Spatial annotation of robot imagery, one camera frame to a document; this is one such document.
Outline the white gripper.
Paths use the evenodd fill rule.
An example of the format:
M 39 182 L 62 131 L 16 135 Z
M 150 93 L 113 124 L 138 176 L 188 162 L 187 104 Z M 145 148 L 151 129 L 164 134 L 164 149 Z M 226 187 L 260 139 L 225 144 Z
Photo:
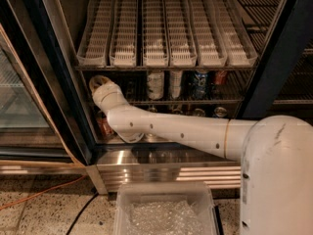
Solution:
M 129 106 L 120 87 L 106 76 L 93 76 L 89 81 L 89 88 L 93 92 L 92 99 L 95 105 L 105 115 L 115 108 Z

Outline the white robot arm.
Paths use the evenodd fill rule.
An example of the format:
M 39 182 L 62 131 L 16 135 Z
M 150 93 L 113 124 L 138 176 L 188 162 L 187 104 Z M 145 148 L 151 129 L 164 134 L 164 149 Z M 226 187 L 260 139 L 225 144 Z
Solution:
M 241 162 L 241 235 L 313 235 L 313 126 L 153 113 L 130 105 L 103 75 L 89 81 L 95 105 L 127 143 L 145 134 Z

